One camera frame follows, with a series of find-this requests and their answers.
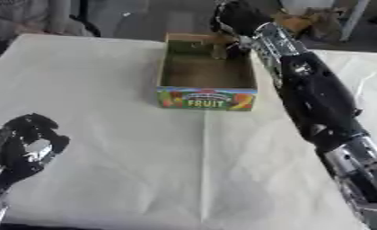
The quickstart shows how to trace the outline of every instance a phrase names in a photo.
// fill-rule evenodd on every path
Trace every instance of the table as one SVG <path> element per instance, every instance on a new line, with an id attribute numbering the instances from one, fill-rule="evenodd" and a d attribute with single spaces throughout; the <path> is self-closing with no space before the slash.
<path id="1" fill-rule="evenodd" d="M 156 106 L 160 42 L 22 35 L 0 58 L 0 126 L 37 112 L 70 147 L 10 191 L 6 221 L 102 229 L 363 229 L 253 57 L 253 112 Z M 318 51 L 377 142 L 377 54 Z"/>

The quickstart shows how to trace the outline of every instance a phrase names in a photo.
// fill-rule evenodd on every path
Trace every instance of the person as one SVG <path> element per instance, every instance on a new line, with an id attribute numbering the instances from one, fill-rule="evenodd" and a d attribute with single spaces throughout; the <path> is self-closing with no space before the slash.
<path id="1" fill-rule="evenodd" d="M 0 0 L 0 55 L 23 33 L 92 36 L 70 12 L 71 0 Z"/>

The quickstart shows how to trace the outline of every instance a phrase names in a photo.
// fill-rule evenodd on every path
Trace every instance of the open cardboard box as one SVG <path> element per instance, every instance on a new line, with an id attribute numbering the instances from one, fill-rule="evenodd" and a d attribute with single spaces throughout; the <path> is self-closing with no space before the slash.
<path id="1" fill-rule="evenodd" d="M 215 36 L 168 34 L 157 84 L 163 108 L 251 111 L 257 85 L 250 55 L 216 59 L 218 45 Z"/>

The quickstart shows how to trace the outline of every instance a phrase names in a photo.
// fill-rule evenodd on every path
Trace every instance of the colorful fruit graphic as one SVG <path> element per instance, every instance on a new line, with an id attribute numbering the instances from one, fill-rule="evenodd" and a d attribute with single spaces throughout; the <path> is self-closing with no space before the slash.
<path id="1" fill-rule="evenodd" d="M 172 98 L 181 98 L 181 97 L 183 97 L 183 93 L 178 92 L 178 91 L 173 91 L 173 92 L 171 92 L 171 97 Z"/>
<path id="2" fill-rule="evenodd" d="M 235 102 L 237 103 L 231 110 L 236 111 L 240 109 L 249 109 L 251 108 L 251 102 L 253 101 L 253 95 L 245 93 L 237 93 L 234 95 Z"/>
<path id="3" fill-rule="evenodd" d="M 171 94 L 167 91 L 160 92 L 160 97 L 163 107 L 171 107 L 173 101 L 171 100 Z"/>
<path id="4" fill-rule="evenodd" d="M 183 99 L 182 98 L 175 98 L 174 99 L 174 104 L 178 107 L 182 107 L 183 106 Z"/>

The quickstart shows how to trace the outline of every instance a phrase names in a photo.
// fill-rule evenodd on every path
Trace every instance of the floor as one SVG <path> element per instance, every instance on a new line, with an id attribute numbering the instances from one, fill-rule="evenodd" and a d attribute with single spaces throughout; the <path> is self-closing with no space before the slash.
<path id="1" fill-rule="evenodd" d="M 218 0 L 95 0 L 91 1 L 90 20 L 96 24 L 103 37 L 164 40 L 166 32 L 209 33 L 208 21 Z M 338 0 L 340 4 L 355 0 Z M 274 13 L 281 8 L 277 0 L 252 1 L 264 13 Z M 377 0 L 372 0 L 367 14 L 377 10 Z M 339 49 L 377 52 L 377 26 L 365 20 L 355 29 L 348 42 L 327 44 L 305 40 L 311 49 Z"/>

